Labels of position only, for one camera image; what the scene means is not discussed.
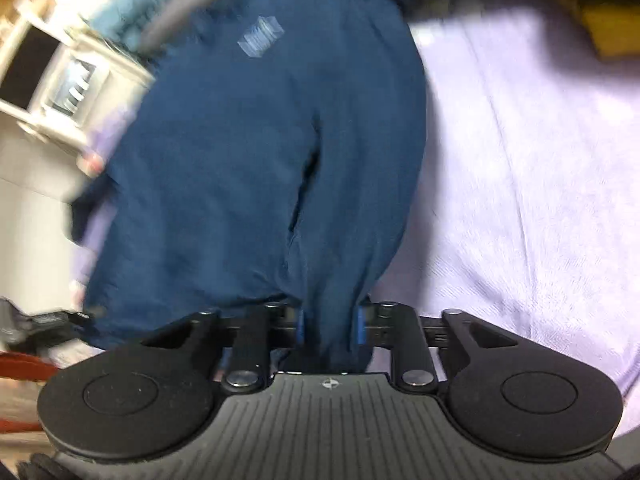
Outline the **navy blue jacket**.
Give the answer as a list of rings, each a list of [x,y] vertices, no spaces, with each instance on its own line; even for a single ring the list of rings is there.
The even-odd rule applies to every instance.
[[[102,350],[204,309],[302,311],[293,362],[362,372],[359,311],[394,258],[426,138],[416,0],[182,0],[189,35],[102,172],[114,218],[82,305]]]

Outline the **lavender floral bed sheet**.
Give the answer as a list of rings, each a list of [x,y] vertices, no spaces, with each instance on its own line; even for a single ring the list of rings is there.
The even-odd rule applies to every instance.
[[[368,293],[460,308],[611,377],[639,426],[639,65],[564,15],[408,24],[426,138],[394,258]]]

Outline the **white machine with knobs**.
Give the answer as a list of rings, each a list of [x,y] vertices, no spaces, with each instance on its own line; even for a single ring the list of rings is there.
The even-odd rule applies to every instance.
[[[84,148],[113,110],[137,104],[151,74],[55,0],[1,0],[1,113],[31,136]]]

